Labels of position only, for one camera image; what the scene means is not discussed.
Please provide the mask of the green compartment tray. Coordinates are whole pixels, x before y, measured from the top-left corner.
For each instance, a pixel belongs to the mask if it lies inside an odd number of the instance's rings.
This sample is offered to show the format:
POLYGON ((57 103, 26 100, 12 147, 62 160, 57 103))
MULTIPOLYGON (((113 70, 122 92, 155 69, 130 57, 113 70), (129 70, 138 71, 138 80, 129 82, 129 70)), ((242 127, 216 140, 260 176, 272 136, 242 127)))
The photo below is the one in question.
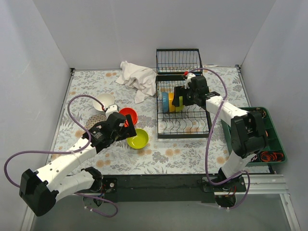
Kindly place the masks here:
POLYGON ((247 114, 222 121, 222 127, 232 161, 249 166, 284 163, 285 151, 268 110, 264 107, 242 107, 247 114))

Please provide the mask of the yellow orange bowl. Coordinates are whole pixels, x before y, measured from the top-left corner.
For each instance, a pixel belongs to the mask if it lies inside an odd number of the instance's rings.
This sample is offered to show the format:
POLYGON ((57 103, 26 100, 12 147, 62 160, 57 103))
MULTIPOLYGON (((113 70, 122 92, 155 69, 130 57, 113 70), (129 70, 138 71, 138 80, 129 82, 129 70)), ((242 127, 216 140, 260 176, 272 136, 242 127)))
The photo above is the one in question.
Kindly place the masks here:
POLYGON ((174 99, 174 93, 169 92, 168 93, 168 104, 169 104, 169 112, 170 113, 175 112, 175 109, 176 109, 175 106, 172 104, 173 99, 174 99))

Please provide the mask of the crumpled white cloth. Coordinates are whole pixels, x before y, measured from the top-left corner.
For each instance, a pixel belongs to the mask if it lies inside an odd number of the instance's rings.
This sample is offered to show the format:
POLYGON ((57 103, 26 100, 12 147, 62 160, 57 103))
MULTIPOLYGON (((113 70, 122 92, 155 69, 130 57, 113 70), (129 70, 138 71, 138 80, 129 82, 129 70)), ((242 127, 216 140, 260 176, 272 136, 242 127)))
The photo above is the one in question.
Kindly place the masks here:
POLYGON ((123 61, 120 64, 122 74, 116 83, 124 85, 127 89, 136 88, 135 104, 142 103, 145 99, 156 94, 156 73, 153 69, 123 61))

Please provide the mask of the dark patterned bowl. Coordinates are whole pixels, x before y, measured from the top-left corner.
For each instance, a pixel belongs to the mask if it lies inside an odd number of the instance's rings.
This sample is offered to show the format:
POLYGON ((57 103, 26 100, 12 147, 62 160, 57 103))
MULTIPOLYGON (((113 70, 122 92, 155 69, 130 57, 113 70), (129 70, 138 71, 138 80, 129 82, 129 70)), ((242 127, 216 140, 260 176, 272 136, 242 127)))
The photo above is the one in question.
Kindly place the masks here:
POLYGON ((96 123, 99 123, 99 122, 102 122, 102 121, 105 121, 106 120, 106 116, 105 115, 102 115, 102 114, 99 114, 99 115, 93 115, 91 116, 87 122, 86 122, 86 125, 85 125, 85 128, 86 129, 90 129, 92 128, 96 123))

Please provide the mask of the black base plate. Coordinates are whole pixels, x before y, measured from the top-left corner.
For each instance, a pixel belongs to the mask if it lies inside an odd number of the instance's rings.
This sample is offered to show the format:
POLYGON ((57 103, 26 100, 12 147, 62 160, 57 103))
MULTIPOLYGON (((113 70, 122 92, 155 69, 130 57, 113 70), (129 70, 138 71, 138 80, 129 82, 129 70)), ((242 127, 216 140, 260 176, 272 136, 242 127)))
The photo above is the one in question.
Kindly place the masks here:
POLYGON ((226 184, 214 186, 204 174, 106 175, 97 192, 82 190, 88 205, 99 207, 101 198, 119 202, 188 202, 218 203, 234 206, 236 195, 245 193, 247 183, 242 176, 226 184))

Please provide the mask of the white ceramic bowl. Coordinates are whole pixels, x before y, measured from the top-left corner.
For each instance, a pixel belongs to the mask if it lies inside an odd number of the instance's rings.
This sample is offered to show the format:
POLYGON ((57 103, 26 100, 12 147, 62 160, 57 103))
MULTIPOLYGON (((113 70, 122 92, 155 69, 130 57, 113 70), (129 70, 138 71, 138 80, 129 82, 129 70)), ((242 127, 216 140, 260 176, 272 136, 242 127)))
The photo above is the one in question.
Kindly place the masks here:
POLYGON ((109 114, 112 114, 113 112, 118 112, 118 108, 117 107, 115 107, 115 108, 107 108, 106 111, 104 111, 104 110, 97 110, 97 112, 99 114, 109 115, 109 114))
MULTIPOLYGON (((101 93, 95 98, 104 105, 104 109, 115 103, 114 96, 109 93, 101 93)), ((95 110, 103 110, 101 105, 96 100, 93 101, 93 106, 95 110)))

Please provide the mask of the lime green bowl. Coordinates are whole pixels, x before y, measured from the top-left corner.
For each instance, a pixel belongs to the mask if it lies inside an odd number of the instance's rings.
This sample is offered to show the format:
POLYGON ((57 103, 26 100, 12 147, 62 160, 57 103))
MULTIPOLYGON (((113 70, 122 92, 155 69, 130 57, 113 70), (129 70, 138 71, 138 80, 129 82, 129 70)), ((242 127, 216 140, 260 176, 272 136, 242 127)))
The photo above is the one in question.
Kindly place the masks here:
POLYGON ((136 129, 136 136, 127 138, 128 145, 133 149, 142 149, 144 148, 149 141, 149 135, 148 133, 141 129, 136 129))
POLYGON ((179 107, 175 107, 175 112, 181 112, 184 108, 184 105, 179 106, 179 107))

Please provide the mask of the blue bowl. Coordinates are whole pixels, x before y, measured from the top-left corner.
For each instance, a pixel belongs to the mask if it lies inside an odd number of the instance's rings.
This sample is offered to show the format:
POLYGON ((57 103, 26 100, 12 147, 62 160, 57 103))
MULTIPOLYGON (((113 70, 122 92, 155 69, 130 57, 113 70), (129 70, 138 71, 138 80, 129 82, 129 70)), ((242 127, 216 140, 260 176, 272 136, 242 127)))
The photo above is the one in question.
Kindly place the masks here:
POLYGON ((169 95, 167 92, 162 92, 163 113, 169 113, 169 95))

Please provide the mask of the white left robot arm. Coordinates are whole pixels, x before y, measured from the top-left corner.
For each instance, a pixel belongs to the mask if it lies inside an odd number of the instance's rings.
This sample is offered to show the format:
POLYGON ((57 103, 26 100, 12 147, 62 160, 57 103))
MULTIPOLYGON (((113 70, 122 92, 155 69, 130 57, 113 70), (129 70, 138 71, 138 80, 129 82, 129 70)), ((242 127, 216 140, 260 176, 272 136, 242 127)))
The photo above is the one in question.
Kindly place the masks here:
POLYGON ((26 170, 21 176, 19 195, 38 217, 49 212, 57 201, 81 190, 98 192, 103 185, 99 170, 88 167, 78 174, 70 173, 86 160, 115 141, 136 136, 130 115, 111 113, 106 121, 96 123, 75 143, 72 150, 36 171, 26 170))

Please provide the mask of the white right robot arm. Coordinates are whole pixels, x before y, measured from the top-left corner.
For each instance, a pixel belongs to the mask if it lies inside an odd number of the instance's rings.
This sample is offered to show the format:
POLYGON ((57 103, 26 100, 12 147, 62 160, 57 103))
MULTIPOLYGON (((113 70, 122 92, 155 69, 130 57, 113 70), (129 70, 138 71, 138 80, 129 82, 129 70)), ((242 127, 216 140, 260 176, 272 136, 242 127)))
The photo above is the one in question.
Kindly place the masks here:
POLYGON ((204 76, 188 74, 184 86, 174 88, 172 104, 178 107, 194 105, 215 115, 231 129, 231 154, 218 171, 218 187, 229 191, 248 162, 268 145, 265 125, 260 112, 248 112, 227 102, 215 91, 210 91, 204 76))

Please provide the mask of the floral table mat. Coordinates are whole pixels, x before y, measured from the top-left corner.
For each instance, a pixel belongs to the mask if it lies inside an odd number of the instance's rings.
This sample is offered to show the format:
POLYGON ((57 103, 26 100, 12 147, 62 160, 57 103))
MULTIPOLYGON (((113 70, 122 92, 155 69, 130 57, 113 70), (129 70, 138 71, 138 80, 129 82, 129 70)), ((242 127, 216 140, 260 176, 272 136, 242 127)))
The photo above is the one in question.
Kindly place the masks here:
POLYGON ((81 125, 97 114, 92 97, 101 93, 114 96, 120 107, 131 107, 138 114, 137 127, 147 131, 149 142, 139 150, 132 149, 126 141, 113 143, 109 148, 83 163, 93 166, 103 174, 198 174, 208 170, 217 173, 229 158, 221 122, 217 121, 209 150, 206 139, 159 140, 157 138, 156 98, 149 97, 135 104, 135 89, 127 89, 116 82, 119 70, 77 71, 74 73, 60 128, 55 140, 55 151, 66 151, 82 135, 82 130, 72 122, 71 112, 81 125))

